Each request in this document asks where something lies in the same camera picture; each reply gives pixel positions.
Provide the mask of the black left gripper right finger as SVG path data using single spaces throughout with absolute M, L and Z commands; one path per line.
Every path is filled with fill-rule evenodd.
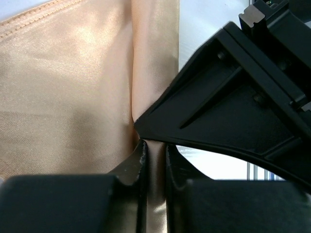
M 311 203 L 287 181 L 216 181 L 166 147 L 170 233 L 308 233 Z

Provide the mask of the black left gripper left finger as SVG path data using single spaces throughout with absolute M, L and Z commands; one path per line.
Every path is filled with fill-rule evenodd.
M 0 186 L 3 233 L 144 233 L 147 145 L 112 171 L 91 175 L 20 175 Z

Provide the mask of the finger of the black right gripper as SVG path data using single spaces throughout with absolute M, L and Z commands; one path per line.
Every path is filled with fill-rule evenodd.
M 311 70 L 230 22 L 134 123 L 142 139 L 246 160 L 311 189 Z

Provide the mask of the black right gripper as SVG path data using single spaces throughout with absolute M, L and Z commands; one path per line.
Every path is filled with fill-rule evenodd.
M 241 28 L 299 88 L 292 107 L 311 123 L 311 30 L 288 0 L 257 0 L 239 14 Z

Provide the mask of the peach cloth napkin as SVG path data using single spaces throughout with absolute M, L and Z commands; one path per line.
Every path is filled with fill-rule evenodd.
M 2 22 L 0 185 L 112 171 L 178 73 L 178 49 L 177 0 L 53 0 Z M 165 145 L 145 143 L 145 233 L 165 233 Z

